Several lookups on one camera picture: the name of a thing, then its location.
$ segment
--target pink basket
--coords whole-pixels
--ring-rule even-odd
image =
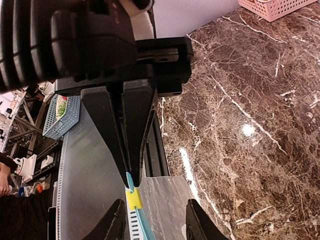
[[[238,0],[239,4],[272,22],[317,0]]]

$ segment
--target marble table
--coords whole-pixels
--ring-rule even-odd
[[[320,4],[188,36],[192,77],[159,100],[171,175],[231,240],[320,239]]]

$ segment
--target transparent plastic sheet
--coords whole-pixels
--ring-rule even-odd
[[[146,177],[139,187],[156,239],[186,239],[186,206],[193,195],[183,176]]]

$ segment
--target snack package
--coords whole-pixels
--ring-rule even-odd
[[[67,109],[67,96],[60,96],[58,95],[56,99],[56,107],[55,107],[55,117],[59,120],[66,112]]]

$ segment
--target black phone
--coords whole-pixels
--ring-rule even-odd
[[[56,206],[48,210],[48,240],[58,240],[58,208]]]

